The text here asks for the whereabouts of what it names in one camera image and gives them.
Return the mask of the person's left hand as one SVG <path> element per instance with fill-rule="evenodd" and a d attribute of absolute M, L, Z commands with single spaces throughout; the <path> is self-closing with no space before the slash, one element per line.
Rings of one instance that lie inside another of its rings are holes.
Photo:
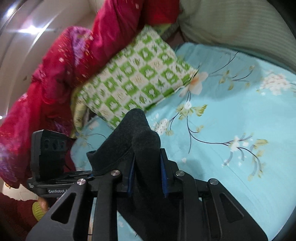
<path fill-rule="evenodd" d="M 49 205 L 46 199 L 44 199 L 43 197 L 38 197 L 37 202 L 40 205 L 43 212 L 46 213 L 49 209 Z"/>

